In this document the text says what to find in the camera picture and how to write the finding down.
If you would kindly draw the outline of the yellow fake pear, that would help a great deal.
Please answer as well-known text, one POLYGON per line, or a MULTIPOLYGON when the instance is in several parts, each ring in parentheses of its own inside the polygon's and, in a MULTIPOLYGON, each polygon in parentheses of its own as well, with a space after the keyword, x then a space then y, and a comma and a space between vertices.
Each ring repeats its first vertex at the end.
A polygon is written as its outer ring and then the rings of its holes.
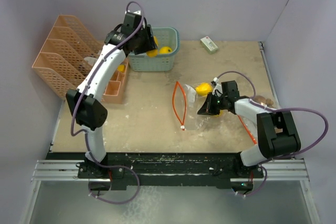
POLYGON ((206 82, 203 82, 201 84, 199 84, 196 88, 196 93, 199 95, 199 96, 206 96, 208 93, 212 92, 213 91, 213 87, 211 84, 209 83, 206 83, 206 82))

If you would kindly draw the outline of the yellow fake bell pepper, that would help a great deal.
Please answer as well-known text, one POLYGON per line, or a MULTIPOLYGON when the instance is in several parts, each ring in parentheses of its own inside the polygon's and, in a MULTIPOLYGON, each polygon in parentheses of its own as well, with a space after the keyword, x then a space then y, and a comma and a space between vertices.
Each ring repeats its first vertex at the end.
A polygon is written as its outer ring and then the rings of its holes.
POLYGON ((159 53, 159 50, 158 50, 159 44, 158 44, 158 40, 156 36, 154 36, 154 42, 155 42, 155 48, 146 52, 146 55, 150 58, 156 57, 159 53))

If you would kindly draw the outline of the yellow fake lemon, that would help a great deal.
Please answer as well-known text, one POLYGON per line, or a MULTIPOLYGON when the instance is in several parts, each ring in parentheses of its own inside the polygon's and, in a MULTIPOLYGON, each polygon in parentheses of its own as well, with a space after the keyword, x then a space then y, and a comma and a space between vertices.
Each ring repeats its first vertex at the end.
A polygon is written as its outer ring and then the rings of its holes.
POLYGON ((159 54, 170 54, 173 52, 173 49, 171 47, 165 46, 160 48, 159 54))

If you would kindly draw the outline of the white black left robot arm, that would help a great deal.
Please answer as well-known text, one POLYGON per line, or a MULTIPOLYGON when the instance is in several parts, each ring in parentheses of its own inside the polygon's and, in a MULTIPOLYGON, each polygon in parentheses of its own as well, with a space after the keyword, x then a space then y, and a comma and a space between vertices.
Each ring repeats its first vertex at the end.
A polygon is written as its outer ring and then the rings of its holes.
POLYGON ((144 12, 126 11, 123 23, 106 35, 99 58, 84 81, 66 93, 72 115, 70 134, 78 135, 74 131, 78 124, 79 132, 85 135, 86 159, 92 162, 89 170, 96 178, 102 178, 108 172, 102 130, 108 111, 101 103, 106 87, 129 53, 141 54, 155 48, 153 31, 144 12))

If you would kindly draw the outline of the yellow fake fruit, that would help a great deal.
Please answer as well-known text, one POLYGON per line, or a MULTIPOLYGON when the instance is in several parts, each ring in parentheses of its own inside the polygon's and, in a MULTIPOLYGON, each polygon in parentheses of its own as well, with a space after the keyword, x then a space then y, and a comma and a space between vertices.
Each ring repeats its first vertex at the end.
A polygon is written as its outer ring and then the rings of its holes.
POLYGON ((222 116, 223 114, 224 114, 224 111, 221 110, 217 115, 215 115, 215 117, 220 117, 220 116, 222 116))

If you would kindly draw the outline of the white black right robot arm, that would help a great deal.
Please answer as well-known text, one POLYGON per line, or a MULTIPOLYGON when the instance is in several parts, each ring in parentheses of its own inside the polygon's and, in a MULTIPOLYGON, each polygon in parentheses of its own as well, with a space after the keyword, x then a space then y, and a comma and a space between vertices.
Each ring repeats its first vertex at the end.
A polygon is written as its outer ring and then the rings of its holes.
POLYGON ((236 81, 220 82, 218 78, 214 78, 211 85, 214 89, 207 94, 198 115, 219 115, 220 111, 227 110, 256 125, 257 144, 240 152, 241 160, 233 166, 238 177, 250 174, 252 166, 301 149, 300 138, 290 112, 253 104, 251 98, 239 94, 236 81))

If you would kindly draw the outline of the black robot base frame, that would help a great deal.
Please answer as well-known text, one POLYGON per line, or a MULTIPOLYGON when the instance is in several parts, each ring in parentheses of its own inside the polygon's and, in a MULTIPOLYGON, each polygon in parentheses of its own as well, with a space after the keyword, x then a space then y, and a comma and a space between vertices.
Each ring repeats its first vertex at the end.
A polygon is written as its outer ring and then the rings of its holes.
POLYGON ((243 165, 238 153, 108 153, 102 166, 84 153, 48 153, 47 160, 74 161, 78 177, 107 179, 113 190, 127 186, 210 186, 252 190, 263 170, 243 165))

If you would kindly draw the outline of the clear zip bag red seal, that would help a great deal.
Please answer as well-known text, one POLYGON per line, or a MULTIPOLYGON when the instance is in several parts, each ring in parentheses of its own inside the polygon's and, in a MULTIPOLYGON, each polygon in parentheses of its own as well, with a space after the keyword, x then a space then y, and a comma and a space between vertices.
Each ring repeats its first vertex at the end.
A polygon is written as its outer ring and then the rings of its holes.
POLYGON ((195 88, 199 85, 176 82, 172 95, 172 108, 182 131, 199 130, 203 125, 212 124, 215 116, 198 115, 206 96, 199 96, 195 88))

